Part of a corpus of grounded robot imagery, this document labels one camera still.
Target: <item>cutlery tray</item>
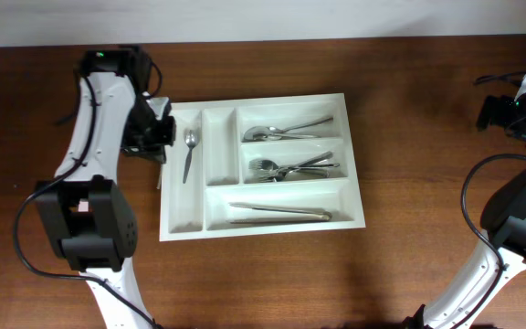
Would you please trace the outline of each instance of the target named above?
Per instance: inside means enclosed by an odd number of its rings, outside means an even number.
[[[166,146],[162,168],[160,241],[207,239],[338,228],[364,228],[363,206],[354,165],[351,133],[343,94],[280,97],[254,100],[175,103],[173,147]],[[243,141],[254,126],[284,129],[332,116],[322,125],[289,133],[319,138]],[[183,184],[188,147],[184,132],[198,132],[192,164]],[[254,159],[293,165],[332,151],[324,163],[339,163],[329,178],[293,173],[277,183],[259,183],[248,169]],[[230,224],[232,219],[285,218],[285,213],[231,207],[241,202],[262,206],[324,209],[329,222]]]

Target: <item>spoon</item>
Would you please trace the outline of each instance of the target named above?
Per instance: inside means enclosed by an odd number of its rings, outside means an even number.
[[[184,166],[184,184],[188,179],[188,172],[190,171],[190,164],[192,163],[192,149],[198,145],[198,134],[195,131],[187,131],[184,135],[184,141],[188,145],[188,155],[186,156],[186,165]]]
[[[296,133],[286,133],[291,130],[300,129],[300,128],[307,128],[319,124],[323,124],[326,122],[331,122],[334,120],[334,117],[330,118],[320,118],[318,120],[315,120],[313,122],[307,122],[302,124],[297,124],[291,127],[288,127],[286,129],[280,129],[276,127],[262,127],[257,126],[253,127],[245,133],[245,140],[247,141],[277,141],[280,140],[281,137],[291,137],[291,138],[318,138],[319,136],[315,135],[301,135]]]

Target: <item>brown table surface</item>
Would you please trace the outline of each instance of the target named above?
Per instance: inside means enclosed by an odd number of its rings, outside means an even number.
[[[19,262],[12,218],[68,147],[71,69],[91,47],[0,48],[0,328],[102,328],[82,282],[37,277]],[[526,69],[526,36],[146,45],[162,69],[160,95],[176,102],[343,92],[366,228],[158,242],[159,166],[122,158],[120,187],[138,218],[135,271],[148,310],[164,325],[319,328],[400,322],[437,297],[477,243],[459,210],[478,160],[523,153],[499,128],[479,133],[488,94],[478,76]],[[526,164],[483,169],[469,191],[473,218]],[[26,255],[67,272],[34,207],[22,219]],[[526,328],[526,271],[478,324]]]

